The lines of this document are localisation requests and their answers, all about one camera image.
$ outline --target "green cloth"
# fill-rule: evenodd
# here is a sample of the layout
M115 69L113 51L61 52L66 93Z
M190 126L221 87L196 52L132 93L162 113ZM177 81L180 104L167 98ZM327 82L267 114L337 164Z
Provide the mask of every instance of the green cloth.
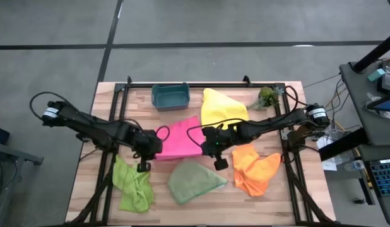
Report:
M195 161L183 161L168 180L168 187L178 204L227 184L227 180Z
M146 212L154 201L149 184L150 172L138 173L116 156L112 183L122 191L119 209L131 212Z

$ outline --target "orange cloth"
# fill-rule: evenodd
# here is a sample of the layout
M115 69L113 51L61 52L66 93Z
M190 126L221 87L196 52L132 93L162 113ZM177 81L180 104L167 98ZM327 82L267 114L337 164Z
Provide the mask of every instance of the orange cloth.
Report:
M232 154L235 186L250 196L263 195L268 180L278 171L281 155L275 153L260 160L251 144L237 146Z

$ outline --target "cloth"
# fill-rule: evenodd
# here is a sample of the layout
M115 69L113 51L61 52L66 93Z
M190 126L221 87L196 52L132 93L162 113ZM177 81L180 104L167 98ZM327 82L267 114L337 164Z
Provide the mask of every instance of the cloth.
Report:
M245 105L211 88L203 90L203 104L201 109L201 120L203 125L232 118L249 120ZM236 122L238 122L238 120L224 122L223 129L227 129L228 124Z
M119 209L131 212L146 212L154 201L149 184L150 172L138 173L116 156L112 183L122 191Z
M178 204L227 184L227 180L195 161L183 161L171 173L168 187Z
M187 130L190 127L198 126L200 124L198 116L193 116L172 125L168 125L170 135L163 142L162 152L156 154L156 160L170 160L174 158L201 156L202 149L192 142L187 135ZM157 136L160 139L164 139L167 134L168 130L163 128L160 129ZM190 130L189 135L198 144L202 144L205 141L205 137L203 136L202 129L200 127Z
M260 160L252 144L237 146L232 154L235 186L250 196L263 195L278 171L281 155L275 153Z

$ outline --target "pink cloth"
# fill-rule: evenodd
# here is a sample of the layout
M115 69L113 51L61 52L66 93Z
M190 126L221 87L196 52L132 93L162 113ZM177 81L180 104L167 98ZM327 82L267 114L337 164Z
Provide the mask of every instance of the pink cloth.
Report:
M167 140L163 142L163 151L156 154L156 160L170 160L174 158L185 158L190 156L201 156L202 149L192 142L187 135L187 130L190 127L199 126L201 123L197 116L190 117L180 122L169 125L170 135ZM168 130L166 128L160 129L157 137L164 139L167 136ZM205 141L200 127L191 129L189 131L192 139L198 144Z

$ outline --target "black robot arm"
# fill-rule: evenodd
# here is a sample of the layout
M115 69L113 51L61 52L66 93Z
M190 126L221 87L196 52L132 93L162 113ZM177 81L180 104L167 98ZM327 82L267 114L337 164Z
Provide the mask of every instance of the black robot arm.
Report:
M66 126L76 132L78 138L89 137L93 144L102 149L113 149L117 144L132 148L134 158L141 158L138 172L150 171L156 153L162 152L162 140L154 130L143 130L138 124L125 121L106 121L80 112L68 102L49 102L41 117L43 125Z
M223 130L223 124L217 128L204 127L202 132L206 140L201 144L204 155L216 158L216 170L228 167L226 159L222 159L222 151L235 145L251 143L262 134L284 129L293 125L300 125L297 131L289 134L288 143L290 146L299 143L304 138L321 132L329 125L324 107L309 105L305 109L298 108L288 114L279 115L262 121L240 121L229 124L228 129Z

